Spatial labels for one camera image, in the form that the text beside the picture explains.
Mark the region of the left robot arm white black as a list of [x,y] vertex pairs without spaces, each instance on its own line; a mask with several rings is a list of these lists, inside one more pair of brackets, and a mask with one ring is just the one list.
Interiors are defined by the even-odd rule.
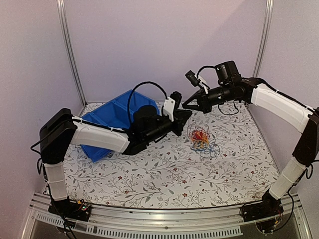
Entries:
[[63,216],[70,216],[74,212],[74,205],[69,202],[63,169],[69,145],[87,145],[124,155],[136,155],[152,141],[158,142],[170,132],[181,136],[192,112],[181,110],[180,101],[181,94],[173,92],[170,96],[165,95],[160,114],[152,105],[140,107],[133,115],[128,115],[128,129],[85,121],[74,116],[68,108],[62,108],[56,113],[40,129],[39,141],[30,147],[31,151],[40,156],[56,210]]

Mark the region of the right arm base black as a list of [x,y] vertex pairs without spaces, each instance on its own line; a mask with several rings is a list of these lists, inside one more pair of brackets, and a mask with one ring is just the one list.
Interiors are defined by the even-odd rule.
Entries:
[[244,222],[261,220],[271,217],[269,220],[260,221],[256,224],[257,229],[264,233],[272,233],[279,225],[283,216],[283,206],[280,199],[275,199],[267,190],[259,203],[244,204],[239,211],[239,215]]

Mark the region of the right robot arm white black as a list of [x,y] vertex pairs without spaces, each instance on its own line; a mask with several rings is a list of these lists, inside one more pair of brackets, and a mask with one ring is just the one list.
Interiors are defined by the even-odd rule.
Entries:
[[209,113],[213,106],[238,101],[262,108],[292,127],[300,138],[277,180],[263,195],[258,213],[268,217],[279,201],[305,175],[319,153],[319,111],[276,90],[259,77],[243,77],[234,61],[206,65],[185,77],[199,87],[183,103],[183,108]]

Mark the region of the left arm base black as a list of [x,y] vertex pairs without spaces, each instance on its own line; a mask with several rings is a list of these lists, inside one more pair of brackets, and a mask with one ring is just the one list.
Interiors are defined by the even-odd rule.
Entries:
[[92,210],[92,203],[85,202],[83,199],[79,201],[70,201],[69,198],[65,200],[51,200],[48,211],[63,218],[75,219],[87,222],[89,221]]

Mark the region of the floral patterned table mat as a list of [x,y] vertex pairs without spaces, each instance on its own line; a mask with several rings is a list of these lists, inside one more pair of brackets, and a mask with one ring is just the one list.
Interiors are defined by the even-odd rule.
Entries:
[[204,208],[259,200],[279,172],[244,104],[194,112],[181,136],[92,162],[71,145],[64,160],[72,200],[133,208]]

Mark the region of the blue three-compartment plastic bin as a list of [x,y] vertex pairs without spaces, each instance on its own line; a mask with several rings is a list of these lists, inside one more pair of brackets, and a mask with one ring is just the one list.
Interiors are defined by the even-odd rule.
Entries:
[[[129,118],[127,112],[128,98],[131,90],[117,96],[109,102],[99,106],[98,108],[86,113],[82,118],[86,121],[97,123],[100,125],[115,127],[115,128],[129,128]],[[134,112],[145,105],[152,105],[159,113],[156,102],[138,92],[134,92],[130,100],[130,116],[133,118]],[[109,149],[103,149],[93,146],[81,146],[84,153],[92,162],[97,162],[100,159],[111,153]]]

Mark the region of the right aluminium frame post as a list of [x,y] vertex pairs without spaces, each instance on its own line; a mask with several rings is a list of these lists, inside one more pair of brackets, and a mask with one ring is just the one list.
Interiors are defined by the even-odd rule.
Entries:
[[274,0],[266,0],[262,34],[261,34],[260,44],[259,44],[259,48],[257,52],[257,58],[256,58],[254,70],[253,70],[254,77],[259,76],[259,73],[262,67],[263,58],[265,55],[267,41],[268,41],[270,28],[271,28],[273,9],[274,9]]

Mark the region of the aluminium frame post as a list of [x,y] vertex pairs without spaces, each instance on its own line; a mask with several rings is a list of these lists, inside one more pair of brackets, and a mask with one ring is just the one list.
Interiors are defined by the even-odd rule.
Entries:
[[65,1],[64,0],[57,0],[56,2],[57,2],[59,21],[60,21],[61,30],[62,30],[62,37],[63,37],[64,44],[65,44],[65,50],[66,50],[67,58],[69,61],[71,74],[72,74],[72,77],[74,80],[74,84],[75,84],[76,91],[78,93],[81,105],[84,107],[87,105],[87,100],[85,97],[82,83],[80,81],[78,68],[77,68],[77,64],[76,64],[76,59],[74,56],[74,51],[73,51],[72,42],[71,42],[71,36],[70,36],[68,22],[67,22]]
[[262,34],[261,34],[260,44],[259,44],[259,48],[257,52],[257,58],[256,58],[254,70],[253,70],[254,77],[259,76],[259,73],[262,67],[263,58],[265,55],[267,41],[268,41],[270,28],[271,28],[273,9],[274,9],[274,0],[266,0]]

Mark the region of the aluminium front rail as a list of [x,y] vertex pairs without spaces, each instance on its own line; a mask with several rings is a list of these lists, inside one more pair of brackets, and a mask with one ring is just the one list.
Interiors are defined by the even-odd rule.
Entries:
[[95,204],[88,221],[63,220],[49,212],[50,198],[34,193],[22,228],[23,239],[313,239],[297,194],[282,199],[278,230],[265,231],[268,217],[244,220],[241,205],[148,210]]

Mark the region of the left aluminium frame post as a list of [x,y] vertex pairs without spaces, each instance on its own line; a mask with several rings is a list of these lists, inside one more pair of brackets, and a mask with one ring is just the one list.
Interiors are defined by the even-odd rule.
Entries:
[[72,77],[74,80],[74,84],[75,84],[76,91],[78,93],[81,105],[84,107],[87,105],[87,100],[85,97],[82,83],[80,81],[78,68],[77,68],[77,64],[76,64],[76,59],[74,56],[74,51],[73,51],[72,42],[71,42],[71,36],[70,36],[68,22],[67,22],[65,1],[64,0],[57,0],[56,2],[57,2],[59,21],[60,21],[61,30],[62,30],[62,37],[63,37],[64,44],[65,44],[65,50],[66,50],[67,58],[69,61],[71,74],[72,74]]

